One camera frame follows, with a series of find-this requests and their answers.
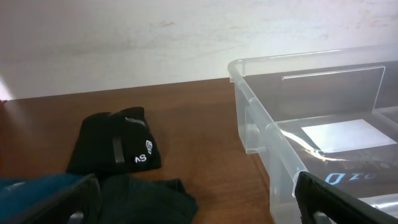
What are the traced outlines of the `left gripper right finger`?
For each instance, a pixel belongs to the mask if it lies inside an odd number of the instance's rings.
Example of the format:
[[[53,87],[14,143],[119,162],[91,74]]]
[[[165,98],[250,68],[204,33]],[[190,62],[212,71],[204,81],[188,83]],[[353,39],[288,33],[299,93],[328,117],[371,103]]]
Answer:
[[[299,173],[295,197],[303,224],[397,224],[397,218],[344,193],[309,172]]]

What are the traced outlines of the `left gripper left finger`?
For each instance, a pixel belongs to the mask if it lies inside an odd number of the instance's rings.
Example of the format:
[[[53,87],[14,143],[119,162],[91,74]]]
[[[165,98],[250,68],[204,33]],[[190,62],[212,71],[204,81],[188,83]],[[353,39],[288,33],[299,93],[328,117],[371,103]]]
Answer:
[[[100,185],[94,174],[88,174],[6,223],[96,223],[100,210]]]

